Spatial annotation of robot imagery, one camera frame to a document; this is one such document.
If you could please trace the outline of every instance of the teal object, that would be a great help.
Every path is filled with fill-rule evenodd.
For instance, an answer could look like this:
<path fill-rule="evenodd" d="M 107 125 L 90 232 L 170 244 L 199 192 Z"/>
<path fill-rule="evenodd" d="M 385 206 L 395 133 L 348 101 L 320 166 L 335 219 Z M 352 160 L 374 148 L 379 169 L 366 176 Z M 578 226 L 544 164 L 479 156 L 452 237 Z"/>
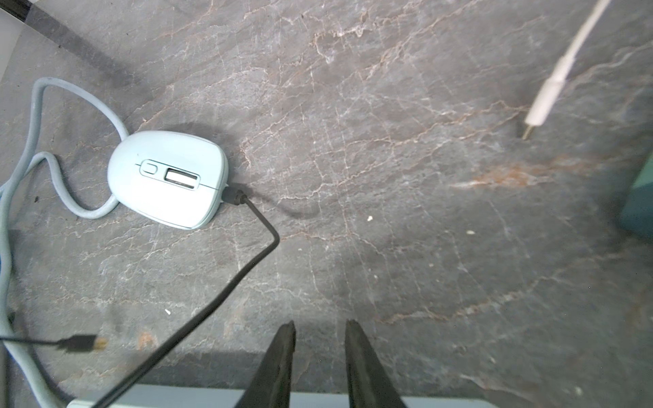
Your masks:
<path fill-rule="evenodd" d="M 631 187 L 620 222 L 625 229 L 653 239 L 653 155 Z"/>

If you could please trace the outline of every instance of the mouse scroll wheel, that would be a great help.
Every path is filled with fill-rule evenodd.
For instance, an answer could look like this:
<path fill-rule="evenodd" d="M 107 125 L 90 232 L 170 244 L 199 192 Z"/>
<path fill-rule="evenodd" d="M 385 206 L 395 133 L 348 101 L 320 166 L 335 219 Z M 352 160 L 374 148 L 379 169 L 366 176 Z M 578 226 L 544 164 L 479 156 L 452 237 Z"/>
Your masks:
<path fill-rule="evenodd" d="M 192 189 L 195 187 L 197 176 L 169 168 L 164 180 Z"/>

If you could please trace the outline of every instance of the white cable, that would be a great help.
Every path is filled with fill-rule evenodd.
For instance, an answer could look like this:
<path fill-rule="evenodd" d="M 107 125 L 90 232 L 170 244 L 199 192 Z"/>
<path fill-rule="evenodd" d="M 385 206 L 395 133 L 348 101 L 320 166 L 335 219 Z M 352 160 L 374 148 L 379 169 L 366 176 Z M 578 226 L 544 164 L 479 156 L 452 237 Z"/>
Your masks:
<path fill-rule="evenodd" d="M 578 51 L 581 49 L 581 46 L 587 39 L 588 35 L 590 35 L 596 22 L 599 21 L 601 15 L 603 15 L 603 12 L 609 4 L 610 0 L 598 0 L 596 2 L 592 13 L 587 17 L 587 20 L 583 23 L 581 29 L 578 30 L 578 33 L 571 41 L 567 52 L 558 60 L 553 73 L 549 79 L 544 82 L 542 88 L 540 88 L 539 93 L 533 102 L 533 106 L 531 106 L 528 115 L 526 116 L 526 120 L 524 120 L 527 125 L 526 132 L 524 132 L 524 136 L 522 137 L 524 140 L 530 136 L 534 127 L 542 126 L 542 124 L 547 120 L 551 109 L 553 109 L 553 105 L 556 103 L 558 96 L 560 96 L 560 92 L 562 92 L 562 88 L 565 86 L 567 75 L 569 75 L 574 62 L 576 62 Z"/>
<path fill-rule="evenodd" d="M 20 160 L 11 174 L 9 180 L 0 187 L 0 336 L 13 336 L 14 332 L 7 319 L 7 291 L 9 288 L 9 277 L 11 274 L 11 248 L 9 246 L 8 235 L 8 219 L 9 208 L 11 200 L 18 188 L 20 181 L 29 173 L 43 159 L 48 161 L 50 165 L 50 174 L 52 175 L 52 183 L 61 197 L 64 205 L 68 207 L 75 215 L 83 218 L 100 218 L 108 214 L 118 205 L 118 200 L 111 195 L 109 199 L 97 210 L 86 210 L 82 208 L 71 197 L 68 190 L 63 184 L 61 179 L 61 169 L 57 159 L 52 155 L 42 151 L 37 153 L 37 142 L 39 141 L 40 134 L 40 119 L 43 105 L 43 92 L 47 86 L 54 85 L 70 91 L 98 108 L 116 127 L 121 140 L 124 140 L 129 133 L 127 128 L 122 123 L 118 115 L 116 115 L 107 105 L 105 105 L 98 98 L 94 97 L 82 88 L 75 86 L 69 82 L 57 78 L 41 78 L 38 79 L 32 88 L 31 111 L 29 115 L 29 130 L 27 132 L 27 142 Z M 41 377 L 40 371 L 37 368 L 34 360 L 30 357 L 27 348 L 17 343 L 4 343 L 5 347 L 20 366 L 20 369 L 25 374 L 25 378 L 34 393 L 39 405 L 42 408 L 59 408 L 62 402 L 59 401 L 48 388 L 45 380 Z"/>

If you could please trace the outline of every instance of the light blue cable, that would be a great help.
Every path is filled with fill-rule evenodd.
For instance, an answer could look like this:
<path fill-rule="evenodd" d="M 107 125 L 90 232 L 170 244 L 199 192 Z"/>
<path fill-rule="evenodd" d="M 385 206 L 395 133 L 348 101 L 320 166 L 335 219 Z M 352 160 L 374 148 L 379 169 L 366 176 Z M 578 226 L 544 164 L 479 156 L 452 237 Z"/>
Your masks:
<path fill-rule="evenodd" d="M 40 134 L 43 92 L 45 91 L 45 88 L 50 85 L 66 89 L 67 91 L 84 98 L 90 104 L 98 108 L 100 112 L 102 112 L 116 127 L 121 140 L 125 140 L 125 138 L 129 136 L 127 128 L 125 128 L 125 125 L 122 123 L 118 115 L 109 109 L 109 107 L 102 101 L 87 91 L 84 91 L 82 88 L 57 78 L 40 78 L 34 83 L 34 87 L 32 88 L 31 111 L 29 115 L 29 130 L 27 132 L 25 149 L 23 150 L 23 154 L 20 156 L 20 160 L 9 180 L 4 185 L 0 186 L 0 336 L 14 335 L 7 319 L 7 291 L 9 288 L 9 277 L 12 266 L 11 248 L 9 246 L 8 235 L 8 219 L 11 200 L 18 188 L 18 184 L 20 184 L 20 181 L 27 175 L 27 173 L 29 173 L 29 171 L 43 159 L 46 159 L 50 165 L 52 183 L 54 184 L 54 189 L 57 191 L 57 194 L 61 197 L 64 205 L 66 205 L 70 211 L 82 218 L 100 218 L 108 214 L 118 205 L 118 200 L 114 195 L 111 195 L 111 197 L 109 197 L 109 199 L 97 210 L 86 210 L 82 208 L 71 197 L 68 190 L 66 190 L 61 178 L 59 163 L 54 155 L 46 151 L 35 154 Z M 25 378 L 34 393 L 34 396 L 39 402 L 39 405 L 42 408 L 61 407 L 62 402 L 50 392 L 50 389 L 45 380 L 41 377 L 40 371 L 34 363 L 34 360 L 30 357 L 27 348 L 23 345 L 9 342 L 5 343 L 5 347 L 25 374 Z"/>

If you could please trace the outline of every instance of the cable connector tip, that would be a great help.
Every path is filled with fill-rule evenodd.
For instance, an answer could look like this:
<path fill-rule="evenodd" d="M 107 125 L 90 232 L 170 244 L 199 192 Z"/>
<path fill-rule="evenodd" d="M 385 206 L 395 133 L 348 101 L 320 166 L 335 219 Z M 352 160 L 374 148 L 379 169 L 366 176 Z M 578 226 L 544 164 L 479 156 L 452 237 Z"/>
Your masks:
<path fill-rule="evenodd" d="M 522 135 L 522 140 L 528 140 L 531 133 L 533 133 L 533 130 L 535 130 L 535 126 L 528 125 L 524 131 L 524 134 Z"/>
<path fill-rule="evenodd" d="M 93 351 L 104 351 L 109 344 L 109 340 L 105 337 L 98 337 L 93 342 Z"/>
<path fill-rule="evenodd" d="M 226 186 L 225 189 L 222 190 L 222 201 L 234 206 L 243 204 L 245 202 L 243 198 L 246 197 L 247 196 L 242 190 L 235 189 L 234 187 Z"/>

